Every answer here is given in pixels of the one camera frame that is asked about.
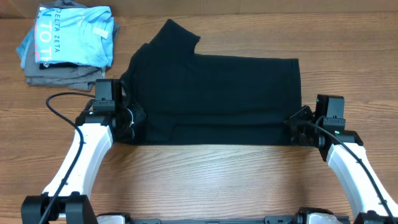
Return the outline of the black t-shirt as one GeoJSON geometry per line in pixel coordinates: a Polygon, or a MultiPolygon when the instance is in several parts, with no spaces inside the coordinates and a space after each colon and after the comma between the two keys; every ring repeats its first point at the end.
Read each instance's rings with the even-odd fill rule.
{"type": "Polygon", "coordinates": [[[302,105],[296,58],[201,55],[200,37],[168,20],[121,76],[146,114],[141,144],[290,145],[302,105]]]}

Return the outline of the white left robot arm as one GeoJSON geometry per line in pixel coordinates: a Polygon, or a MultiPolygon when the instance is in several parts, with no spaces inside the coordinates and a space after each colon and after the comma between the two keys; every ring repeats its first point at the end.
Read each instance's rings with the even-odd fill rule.
{"type": "Polygon", "coordinates": [[[21,206],[24,224],[132,223],[128,213],[95,215],[91,191],[102,160],[114,142],[137,139],[137,129],[146,118],[142,107],[120,79],[98,79],[91,96],[75,121],[72,145],[55,177],[39,196],[27,196],[21,206]]]}

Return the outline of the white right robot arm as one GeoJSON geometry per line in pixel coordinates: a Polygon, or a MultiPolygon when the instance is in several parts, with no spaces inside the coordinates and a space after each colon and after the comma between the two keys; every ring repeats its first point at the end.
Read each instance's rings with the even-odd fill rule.
{"type": "Polygon", "coordinates": [[[355,223],[397,223],[397,203],[371,167],[359,134],[345,128],[343,96],[318,95],[315,110],[303,106],[286,124],[291,141],[312,146],[335,173],[355,223]]]}

